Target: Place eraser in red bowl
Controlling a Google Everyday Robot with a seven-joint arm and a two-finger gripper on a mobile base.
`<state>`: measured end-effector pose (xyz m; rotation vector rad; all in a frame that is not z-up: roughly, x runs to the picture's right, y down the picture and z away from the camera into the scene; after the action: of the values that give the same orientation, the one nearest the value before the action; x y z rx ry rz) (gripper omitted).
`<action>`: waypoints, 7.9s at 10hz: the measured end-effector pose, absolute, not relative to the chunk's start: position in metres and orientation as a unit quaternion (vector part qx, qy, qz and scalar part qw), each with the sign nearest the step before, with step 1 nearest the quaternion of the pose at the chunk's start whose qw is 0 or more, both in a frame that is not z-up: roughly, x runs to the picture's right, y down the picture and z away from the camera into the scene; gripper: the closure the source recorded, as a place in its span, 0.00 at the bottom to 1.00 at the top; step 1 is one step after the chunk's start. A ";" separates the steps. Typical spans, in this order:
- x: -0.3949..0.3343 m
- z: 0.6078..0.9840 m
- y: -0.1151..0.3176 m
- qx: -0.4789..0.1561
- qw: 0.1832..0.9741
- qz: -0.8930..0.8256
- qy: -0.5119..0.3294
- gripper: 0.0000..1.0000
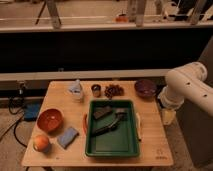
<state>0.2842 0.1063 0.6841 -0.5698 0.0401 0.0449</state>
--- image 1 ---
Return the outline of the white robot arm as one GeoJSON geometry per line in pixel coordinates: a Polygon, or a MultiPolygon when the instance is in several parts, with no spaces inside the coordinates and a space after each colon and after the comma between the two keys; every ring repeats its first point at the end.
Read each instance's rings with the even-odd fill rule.
{"type": "Polygon", "coordinates": [[[210,116],[213,116],[213,88],[204,83],[207,69],[201,62],[192,62],[169,70],[165,75],[166,86],[157,99],[162,105],[164,125],[170,125],[176,111],[188,99],[210,116]]]}

